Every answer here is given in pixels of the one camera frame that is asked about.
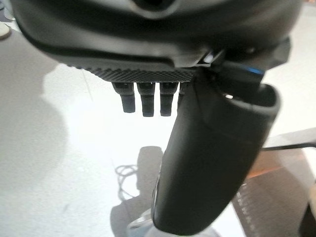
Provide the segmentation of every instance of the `black plastic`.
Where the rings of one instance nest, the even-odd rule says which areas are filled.
[[[125,113],[135,112],[135,94],[133,83],[112,83],[114,90],[122,99],[123,111]]]
[[[142,100],[143,116],[154,116],[155,83],[137,83],[137,89]]]
[[[209,226],[245,179],[278,110],[269,85],[261,85],[249,104],[226,98],[203,74],[190,83],[154,192],[155,226],[176,235]]]
[[[179,83],[160,83],[160,114],[170,116],[173,95],[176,93]]]
[[[277,44],[292,29],[302,4],[301,0],[180,0],[185,11],[149,20],[95,0],[11,1],[24,35],[58,61],[84,68],[103,58],[103,70],[148,71],[193,67],[211,50]],[[122,6],[129,9],[129,4]]]

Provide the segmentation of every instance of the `white floor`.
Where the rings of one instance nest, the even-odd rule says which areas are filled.
[[[315,29],[309,6],[289,63],[265,78],[283,98],[272,135],[316,126]],[[142,117],[137,95],[137,112],[124,114],[110,83],[58,64],[17,31],[0,41],[0,237],[121,237],[149,208],[175,120],[155,102],[153,118]],[[217,223],[223,237],[237,236],[239,223]]]

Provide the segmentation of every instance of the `blue light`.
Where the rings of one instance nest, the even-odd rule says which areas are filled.
[[[264,71],[261,71],[261,70],[256,69],[256,68],[247,67],[246,69],[247,69],[247,71],[255,73],[255,74],[263,75],[265,73]]]

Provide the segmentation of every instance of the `floor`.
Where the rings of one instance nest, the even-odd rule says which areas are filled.
[[[306,6],[289,63],[265,77],[283,99],[271,136],[316,126],[315,27],[316,7]],[[137,112],[124,114],[110,83],[48,58],[15,30],[0,57],[0,236],[123,237],[150,207],[177,98],[168,118],[142,117],[139,96]],[[234,215],[229,205],[213,229],[243,236]]]

